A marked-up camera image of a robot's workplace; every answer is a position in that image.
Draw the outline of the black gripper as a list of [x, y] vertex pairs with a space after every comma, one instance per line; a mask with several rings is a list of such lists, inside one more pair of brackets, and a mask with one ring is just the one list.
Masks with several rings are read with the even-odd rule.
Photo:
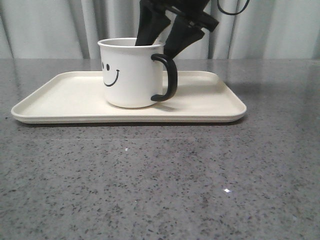
[[209, 0], [141, 0], [136, 46], [152, 45], [170, 25], [166, 10], [178, 15], [165, 41], [163, 53], [175, 58], [189, 45], [202, 39], [202, 28], [212, 32], [219, 22], [204, 12]]

